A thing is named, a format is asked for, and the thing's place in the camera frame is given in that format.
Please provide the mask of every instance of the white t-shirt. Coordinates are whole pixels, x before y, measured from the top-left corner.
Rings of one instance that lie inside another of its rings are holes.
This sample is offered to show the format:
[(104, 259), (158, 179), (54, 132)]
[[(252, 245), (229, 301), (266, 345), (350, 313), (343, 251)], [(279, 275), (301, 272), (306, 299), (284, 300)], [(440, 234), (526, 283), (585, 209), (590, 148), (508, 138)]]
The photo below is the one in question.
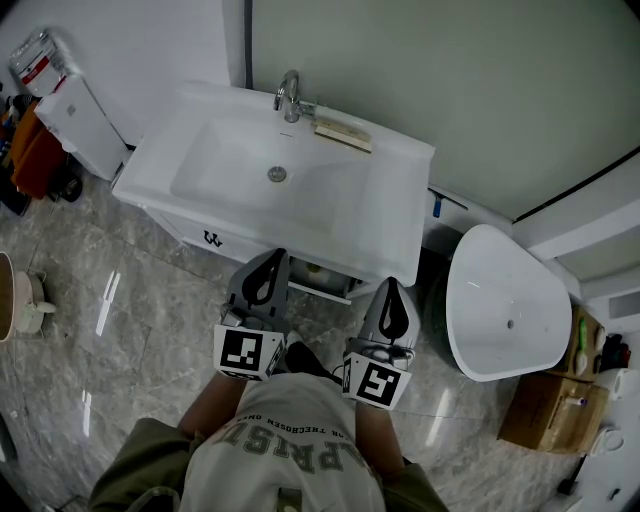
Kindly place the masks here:
[(180, 511), (384, 511), (341, 391), (304, 373), (249, 384), (238, 415), (193, 454)]

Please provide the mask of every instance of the tile floor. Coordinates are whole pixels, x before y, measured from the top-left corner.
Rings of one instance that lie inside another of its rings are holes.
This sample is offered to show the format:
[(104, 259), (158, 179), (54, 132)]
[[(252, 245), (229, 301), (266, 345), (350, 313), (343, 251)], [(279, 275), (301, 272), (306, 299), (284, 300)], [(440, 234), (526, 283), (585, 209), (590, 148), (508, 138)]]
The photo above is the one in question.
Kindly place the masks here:
[[(34, 510), (74, 497), (64, 510), (83, 510), (136, 419), (177, 423), (213, 373), (212, 327), (238, 268), (179, 245), (113, 198), (106, 182), (83, 180), (76, 203), (33, 202), (23, 218), (0, 210), (0, 249), (19, 269), (45, 271), (58, 307), (44, 339), (0, 346), (0, 413), (19, 454), (0, 470)], [(112, 272), (121, 277), (98, 336)], [(369, 299), (347, 307), (291, 293), (289, 315), (333, 367)], [(445, 366), (426, 340), (418, 352), (393, 413), (406, 457), (423, 465), (452, 512), (536, 510), (576, 458), (496, 440), (516, 380), (475, 383)]]

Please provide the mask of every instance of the toilet paper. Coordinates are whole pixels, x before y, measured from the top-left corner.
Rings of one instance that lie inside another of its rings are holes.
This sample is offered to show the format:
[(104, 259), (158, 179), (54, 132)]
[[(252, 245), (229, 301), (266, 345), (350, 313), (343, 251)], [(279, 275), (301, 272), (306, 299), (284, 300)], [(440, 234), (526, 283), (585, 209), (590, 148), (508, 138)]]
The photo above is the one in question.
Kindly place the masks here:
[(640, 371), (614, 368), (598, 375), (596, 385), (609, 390), (609, 400), (616, 401), (640, 392)]

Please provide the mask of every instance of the white bathtub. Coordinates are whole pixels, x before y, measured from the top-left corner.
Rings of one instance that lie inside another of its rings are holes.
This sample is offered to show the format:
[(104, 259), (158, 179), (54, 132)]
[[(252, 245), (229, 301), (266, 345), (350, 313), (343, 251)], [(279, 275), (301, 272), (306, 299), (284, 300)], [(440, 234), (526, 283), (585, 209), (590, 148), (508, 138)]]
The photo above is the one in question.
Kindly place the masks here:
[(483, 224), (470, 229), (454, 253), (446, 331), (456, 365), (475, 381), (545, 370), (569, 342), (569, 296), (538, 260)]

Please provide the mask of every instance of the drain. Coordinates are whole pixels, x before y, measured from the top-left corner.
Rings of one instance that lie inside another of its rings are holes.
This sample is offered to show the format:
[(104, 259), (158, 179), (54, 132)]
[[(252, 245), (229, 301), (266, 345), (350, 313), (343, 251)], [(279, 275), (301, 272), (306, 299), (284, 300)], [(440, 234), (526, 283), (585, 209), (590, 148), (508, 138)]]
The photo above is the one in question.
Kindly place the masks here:
[(287, 171), (284, 170), (284, 167), (276, 165), (275, 167), (269, 169), (269, 171), (267, 172), (267, 176), (274, 183), (280, 183), (287, 177)]

